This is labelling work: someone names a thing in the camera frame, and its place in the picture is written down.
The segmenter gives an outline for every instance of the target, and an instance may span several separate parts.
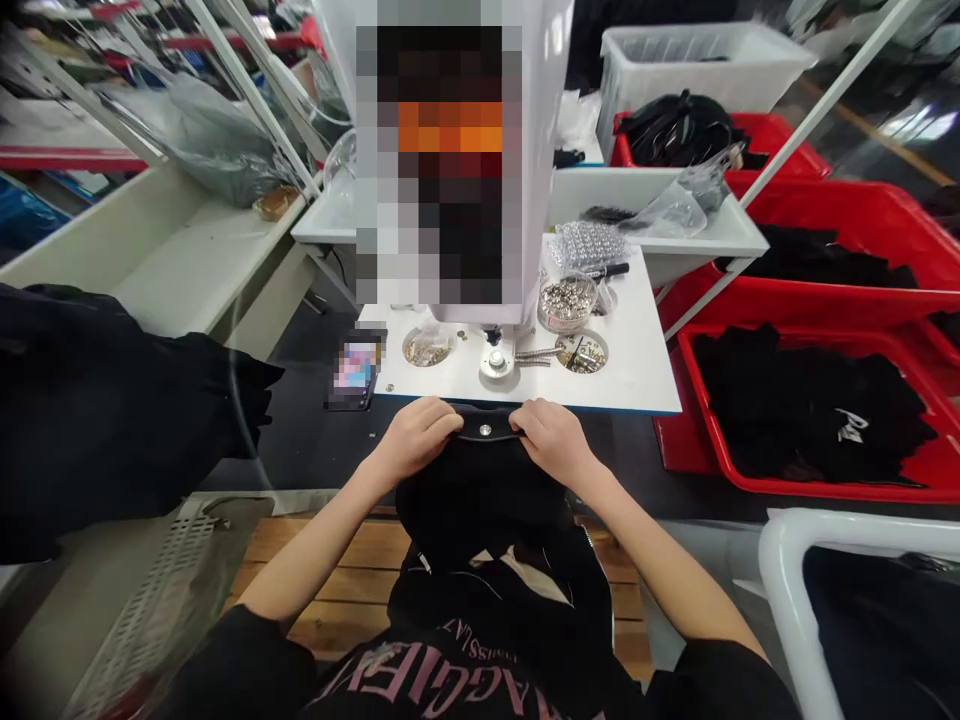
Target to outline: smartphone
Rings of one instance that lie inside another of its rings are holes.
[[[383,339],[369,335],[344,341],[340,361],[323,403],[332,412],[357,412],[370,407],[373,387],[380,371]]]

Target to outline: black t-shirt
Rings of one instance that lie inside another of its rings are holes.
[[[317,672],[276,622],[230,610],[177,674],[155,718],[799,719],[773,669],[743,646],[698,640],[646,695],[576,610],[501,563],[443,576],[407,567],[391,627]]]

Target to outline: wooden pallet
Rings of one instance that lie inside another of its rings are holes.
[[[309,520],[264,518],[247,547],[224,609]],[[610,581],[616,619],[616,655],[635,680],[650,681],[653,666],[643,621],[637,571],[613,536],[591,530],[597,555]],[[297,620],[290,638],[320,660],[339,660],[358,644],[389,626],[387,600],[406,557],[410,537],[395,520],[367,520],[347,548],[327,584]]]

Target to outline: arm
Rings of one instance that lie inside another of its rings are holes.
[[[684,638],[733,640],[766,660],[720,586],[597,460],[573,413],[543,399],[528,400],[510,416],[510,423],[526,433],[522,442],[531,459],[606,523]]]
[[[336,497],[260,571],[240,596],[255,615],[289,632],[336,568],[377,501],[429,464],[463,418],[439,398],[420,398],[390,423],[377,448]]]

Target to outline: metal vent grate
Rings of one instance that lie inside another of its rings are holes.
[[[62,720],[96,720],[164,659],[218,522],[191,505],[170,526],[153,567],[124,606]]]

